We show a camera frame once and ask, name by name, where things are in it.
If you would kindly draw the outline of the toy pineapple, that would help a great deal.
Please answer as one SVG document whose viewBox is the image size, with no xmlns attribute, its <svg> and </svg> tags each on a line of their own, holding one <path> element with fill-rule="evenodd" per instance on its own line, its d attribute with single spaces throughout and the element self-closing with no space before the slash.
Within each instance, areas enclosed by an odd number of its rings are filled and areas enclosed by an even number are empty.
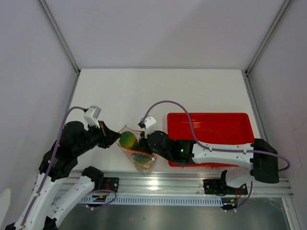
<svg viewBox="0 0 307 230">
<path fill-rule="evenodd" d="M 142 152 L 140 144 L 136 141 L 131 148 L 131 159 L 135 166 L 140 167 L 141 164 L 154 163 L 154 158 L 152 155 Z"/>
</svg>

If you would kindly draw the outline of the clear zip top bag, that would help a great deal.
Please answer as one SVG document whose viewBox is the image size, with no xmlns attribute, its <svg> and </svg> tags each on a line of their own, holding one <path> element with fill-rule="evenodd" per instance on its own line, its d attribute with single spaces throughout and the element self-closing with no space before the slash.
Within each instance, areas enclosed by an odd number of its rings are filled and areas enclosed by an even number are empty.
<svg viewBox="0 0 307 230">
<path fill-rule="evenodd" d="M 118 147 L 139 172 L 149 174 L 155 166 L 156 155 L 146 152 L 140 144 L 141 131 L 130 129 L 125 125 L 119 134 L 121 137 L 116 141 Z"/>
</svg>

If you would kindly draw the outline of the green toy lime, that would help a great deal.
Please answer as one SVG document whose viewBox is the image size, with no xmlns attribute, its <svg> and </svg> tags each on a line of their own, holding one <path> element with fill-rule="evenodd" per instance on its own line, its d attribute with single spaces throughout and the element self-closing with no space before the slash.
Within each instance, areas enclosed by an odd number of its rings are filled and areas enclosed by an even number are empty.
<svg viewBox="0 0 307 230">
<path fill-rule="evenodd" d="M 136 141 L 135 135 L 130 131 L 124 131 L 121 133 L 119 143 L 124 148 L 132 148 Z"/>
</svg>

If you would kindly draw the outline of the toy orange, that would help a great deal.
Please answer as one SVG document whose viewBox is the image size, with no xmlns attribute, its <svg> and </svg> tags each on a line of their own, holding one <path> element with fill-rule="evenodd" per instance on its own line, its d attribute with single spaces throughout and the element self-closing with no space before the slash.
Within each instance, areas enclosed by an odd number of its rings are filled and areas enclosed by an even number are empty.
<svg viewBox="0 0 307 230">
<path fill-rule="evenodd" d="M 150 163 L 147 163 L 147 164 L 141 164 L 140 165 L 140 170 L 142 172 L 150 172 L 154 167 L 154 163 L 150 162 Z"/>
</svg>

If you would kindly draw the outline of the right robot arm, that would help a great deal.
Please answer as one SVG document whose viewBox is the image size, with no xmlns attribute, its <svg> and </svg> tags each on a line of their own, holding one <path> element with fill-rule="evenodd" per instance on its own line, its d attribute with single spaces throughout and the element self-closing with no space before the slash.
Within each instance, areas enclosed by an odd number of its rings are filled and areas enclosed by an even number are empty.
<svg viewBox="0 0 307 230">
<path fill-rule="evenodd" d="M 248 182 L 279 182 L 277 151 L 259 138 L 254 139 L 253 143 L 218 145 L 194 140 L 174 140 L 162 131 L 154 131 L 151 134 L 142 132 L 140 141 L 150 153 L 178 165 L 219 163 L 236 166 L 221 174 L 219 188 L 227 194 Z"/>
</svg>

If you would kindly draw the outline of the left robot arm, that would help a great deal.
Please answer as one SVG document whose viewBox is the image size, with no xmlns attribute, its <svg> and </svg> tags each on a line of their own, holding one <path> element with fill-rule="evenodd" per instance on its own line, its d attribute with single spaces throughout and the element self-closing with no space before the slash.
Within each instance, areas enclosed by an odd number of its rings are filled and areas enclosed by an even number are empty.
<svg viewBox="0 0 307 230">
<path fill-rule="evenodd" d="M 64 125 L 60 137 L 44 155 L 31 198 L 19 219 L 6 226 L 7 230 L 56 230 L 66 216 L 91 192 L 113 193 L 107 188 L 104 173 L 89 166 L 75 185 L 57 202 L 59 189 L 78 164 L 78 157 L 99 147 L 111 147 L 121 134 L 110 130 L 103 121 L 87 129 L 79 121 Z"/>
</svg>

